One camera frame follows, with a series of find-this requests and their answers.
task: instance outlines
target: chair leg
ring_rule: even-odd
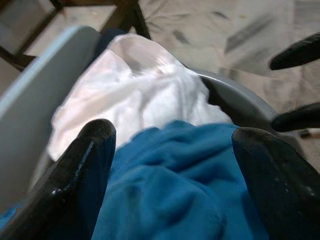
[[[136,30],[136,33],[147,38],[147,39],[151,39],[144,15],[141,11],[141,8],[139,6],[139,4],[137,4],[134,9],[134,28]]]

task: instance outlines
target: white fabric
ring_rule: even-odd
[[[48,153],[58,160],[94,119],[114,124],[117,147],[173,120],[231,123],[218,106],[207,104],[208,94],[200,77],[157,43],[135,34],[117,36],[55,112]]]

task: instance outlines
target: wooden chair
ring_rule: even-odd
[[[0,2],[1,12],[14,0],[3,0]],[[80,7],[80,6],[102,6],[116,5],[116,9],[112,15],[106,20],[100,32],[103,33],[109,28],[118,28],[124,31],[129,31],[134,27],[137,34],[150,39],[150,34],[144,20],[144,16],[139,6],[138,0],[49,0],[53,5],[53,10],[37,24],[32,32],[26,37],[23,43],[14,52],[10,52],[0,45],[0,57],[10,63],[20,71],[36,57],[24,54],[30,45],[36,40],[40,33],[48,26],[51,20],[65,7]]]

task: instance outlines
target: gray plastic bin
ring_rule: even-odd
[[[18,202],[51,162],[45,147],[51,118],[93,55],[100,33],[89,26],[68,29],[19,76],[0,100],[0,212]],[[271,131],[276,112],[238,83],[194,69],[233,121]],[[291,135],[282,135],[299,147]]]

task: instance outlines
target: blue towel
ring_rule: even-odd
[[[233,154],[237,127],[150,128],[112,162],[93,240],[268,239]]]

